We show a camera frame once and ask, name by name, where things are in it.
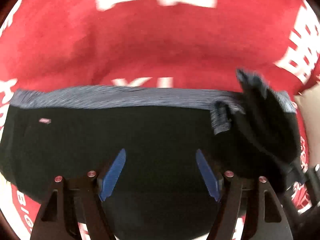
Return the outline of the red blanket with white print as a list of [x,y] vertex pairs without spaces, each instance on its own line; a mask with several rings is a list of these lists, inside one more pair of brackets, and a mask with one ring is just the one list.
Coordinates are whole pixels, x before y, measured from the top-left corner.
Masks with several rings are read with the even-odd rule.
[[[17,0],[1,26],[1,139],[18,90],[112,86],[240,93],[238,70],[288,94],[300,165],[310,168],[294,101],[319,76],[319,20],[306,0]],[[301,183],[291,194],[300,215],[310,209]],[[231,234],[195,239],[319,239],[319,229],[292,230],[288,220],[282,229],[270,225],[271,199],[263,201],[258,233],[244,204]],[[40,207],[1,174],[2,239],[32,239]]]

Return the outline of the black pants with grey waistband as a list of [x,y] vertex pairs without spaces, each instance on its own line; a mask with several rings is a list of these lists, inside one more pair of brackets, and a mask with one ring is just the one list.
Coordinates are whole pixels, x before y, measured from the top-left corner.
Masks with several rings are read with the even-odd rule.
[[[1,174],[41,204],[32,239],[195,239],[231,234],[249,206],[259,232],[264,196],[269,224],[287,219],[287,189],[300,136],[287,93],[256,74],[236,72],[242,91],[81,86],[18,90],[1,139]],[[121,149],[126,163],[112,195],[98,176]],[[208,193],[196,151],[211,154],[223,195]]]

